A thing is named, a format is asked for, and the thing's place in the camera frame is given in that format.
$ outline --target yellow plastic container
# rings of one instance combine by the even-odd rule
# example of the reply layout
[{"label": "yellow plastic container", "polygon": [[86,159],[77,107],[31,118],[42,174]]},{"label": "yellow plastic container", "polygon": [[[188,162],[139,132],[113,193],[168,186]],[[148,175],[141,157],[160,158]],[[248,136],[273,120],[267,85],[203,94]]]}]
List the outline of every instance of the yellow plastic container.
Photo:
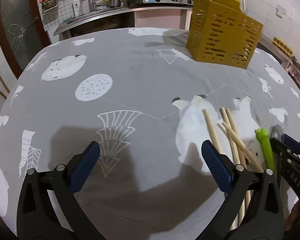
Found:
[{"label": "yellow plastic container", "polygon": [[279,38],[274,37],[272,43],[281,49],[288,57],[292,57],[292,50]]},{"label": "yellow plastic container", "polygon": [[194,0],[187,48],[195,61],[246,69],[262,27],[239,0]]}]

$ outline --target gray tablecloth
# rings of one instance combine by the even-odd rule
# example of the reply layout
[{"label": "gray tablecloth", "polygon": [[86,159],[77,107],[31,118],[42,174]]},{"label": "gray tablecloth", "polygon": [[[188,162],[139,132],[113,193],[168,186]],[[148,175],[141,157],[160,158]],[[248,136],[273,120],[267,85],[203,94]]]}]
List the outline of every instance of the gray tablecloth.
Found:
[{"label": "gray tablecloth", "polygon": [[108,240],[195,239],[224,200],[200,154],[202,109],[217,124],[229,108],[263,167],[255,128],[280,124],[300,140],[300,91],[271,55],[257,49],[247,70],[200,63],[186,40],[183,30],[117,29],[33,58],[0,113],[0,215],[12,231],[26,171],[52,170],[95,140],[101,156],[75,198]]}]

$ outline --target gas stove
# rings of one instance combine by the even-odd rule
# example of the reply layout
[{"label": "gas stove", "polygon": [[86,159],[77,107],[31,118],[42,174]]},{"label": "gas stove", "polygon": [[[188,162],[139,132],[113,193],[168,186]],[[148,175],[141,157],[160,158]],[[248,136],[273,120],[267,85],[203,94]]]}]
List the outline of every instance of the gas stove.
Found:
[{"label": "gas stove", "polygon": [[150,5],[150,6],[158,6],[158,5],[179,5],[179,6],[191,6],[193,5],[192,0],[127,0],[127,4],[129,6],[133,5]]}]

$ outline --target green utensil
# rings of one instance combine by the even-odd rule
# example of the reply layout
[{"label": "green utensil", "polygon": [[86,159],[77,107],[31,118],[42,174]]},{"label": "green utensil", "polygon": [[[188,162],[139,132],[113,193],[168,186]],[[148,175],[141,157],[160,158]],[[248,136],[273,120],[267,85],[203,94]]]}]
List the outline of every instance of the green utensil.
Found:
[{"label": "green utensil", "polygon": [[271,169],[275,176],[277,176],[277,171],[274,163],[272,148],[269,141],[269,134],[265,128],[256,129],[256,138],[261,143],[263,155],[266,159],[267,167]]}]

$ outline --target bottle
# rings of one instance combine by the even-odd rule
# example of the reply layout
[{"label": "bottle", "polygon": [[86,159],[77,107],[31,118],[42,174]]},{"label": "bottle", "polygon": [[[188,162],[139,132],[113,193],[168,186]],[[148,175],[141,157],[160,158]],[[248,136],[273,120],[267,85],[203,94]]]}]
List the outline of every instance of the bottle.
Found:
[{"label": "bottle", "polygon": [[74,10],[74,16],[78,17],[83,14],[82,9],[82,1],[81,0],[73,0],[73,10]]}]

